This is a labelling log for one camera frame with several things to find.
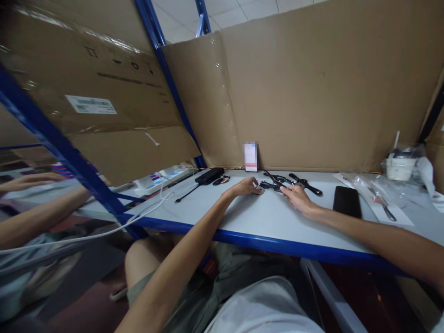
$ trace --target label sticker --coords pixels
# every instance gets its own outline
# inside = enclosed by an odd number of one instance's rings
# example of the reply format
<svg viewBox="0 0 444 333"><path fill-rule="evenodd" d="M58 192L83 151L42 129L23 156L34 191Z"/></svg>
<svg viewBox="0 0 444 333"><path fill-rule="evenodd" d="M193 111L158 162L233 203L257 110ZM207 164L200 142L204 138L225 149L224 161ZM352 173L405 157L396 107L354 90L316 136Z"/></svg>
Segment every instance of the label sticker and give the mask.
<svg viewBox="0 0 444 333"><path fill-rule="evenodd" d="M65 95L78 113L117 114L108 99Z"/></svg>

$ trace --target keychain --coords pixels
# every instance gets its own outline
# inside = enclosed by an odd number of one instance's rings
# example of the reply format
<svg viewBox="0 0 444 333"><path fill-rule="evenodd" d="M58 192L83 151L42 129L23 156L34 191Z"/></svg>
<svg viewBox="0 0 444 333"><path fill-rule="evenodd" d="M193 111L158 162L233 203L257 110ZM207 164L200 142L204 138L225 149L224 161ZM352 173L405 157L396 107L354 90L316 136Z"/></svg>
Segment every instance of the keychain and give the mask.
<svg viewBox="0 0 444 333"><path fill-rule="evenodd" d="M223 183L228 182L229 180L230 180L230 176L228 176L227 174L224 174L222 176L222 178L219 178L219 179L215 180L213 185L223 184Z"/></svg>

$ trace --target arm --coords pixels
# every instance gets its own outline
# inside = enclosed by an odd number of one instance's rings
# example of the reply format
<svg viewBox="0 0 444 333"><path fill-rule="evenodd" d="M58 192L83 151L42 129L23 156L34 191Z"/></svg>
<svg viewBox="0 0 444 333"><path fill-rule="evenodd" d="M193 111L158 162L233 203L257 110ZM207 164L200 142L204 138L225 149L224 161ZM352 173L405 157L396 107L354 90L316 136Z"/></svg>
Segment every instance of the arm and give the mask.
<svg viewBox="0 0 444 333"><path fill-rule="evenodd" d="M0 197L8 192L26 190L27 188L51 184L66 180L65 177L56 173L36 173L16 178L0 185Z"/></svg>
<svg viewBox="0 0 444 333"><path fill-rule="evenodd" d="M239 195L262 194L253 182L257 184L254 177L244 179L222 194L168 254L116 332L160 332L163 329L184 287L204 257L228 206Z"/></svg>
<svg viewBox="0 0 444 333"><path fill-rule="evenodd" d="M23 246L70 216L91 196L83 186L0 223L0 250Z"/></svg>
<svg viewBox="0 0 444 333"><path fill-rule="evenodd" d="M281 187L293 208L346 234L444 297L444 247L410 231L347 216L313 203L300 186Z"/></svg>

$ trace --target slipper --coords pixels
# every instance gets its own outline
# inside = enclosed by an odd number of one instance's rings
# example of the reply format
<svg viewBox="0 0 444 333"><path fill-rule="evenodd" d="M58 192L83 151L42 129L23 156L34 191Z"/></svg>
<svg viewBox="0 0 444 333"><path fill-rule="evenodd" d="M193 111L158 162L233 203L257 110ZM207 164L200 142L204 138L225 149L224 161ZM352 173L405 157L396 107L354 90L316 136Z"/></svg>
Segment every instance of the slipper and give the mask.
<svg viewBox="0 0 444 333"><path fill-rule="evenodd" d="M128 293L128 288L123 288L121 291L119 291L116 294L110 294L110 300L113 302L117 302L119 299L122 299L126 296Z"/></svg>

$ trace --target black power adapter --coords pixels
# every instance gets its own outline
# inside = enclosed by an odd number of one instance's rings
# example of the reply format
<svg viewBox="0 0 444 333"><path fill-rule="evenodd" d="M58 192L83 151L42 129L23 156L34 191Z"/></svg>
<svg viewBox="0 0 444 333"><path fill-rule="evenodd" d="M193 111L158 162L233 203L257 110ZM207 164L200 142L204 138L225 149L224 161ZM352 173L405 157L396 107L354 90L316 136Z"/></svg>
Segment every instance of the black power adapter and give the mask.
<svg viewBox="0 0 444 333"><path fill-rule="evenodd" d="M185 198L188 194L193 192L195 189L197 189L200 185L208 185L211 184L214 180L220 178L220 176L223 175L223 168L214 168L210 169L203 175L197 177L194 181L197 183L197 186L193 188L191 191L189 191L187 194L185 194L183 197L180 197L177 199L176 203L180 202L183 198Z"/></svg>

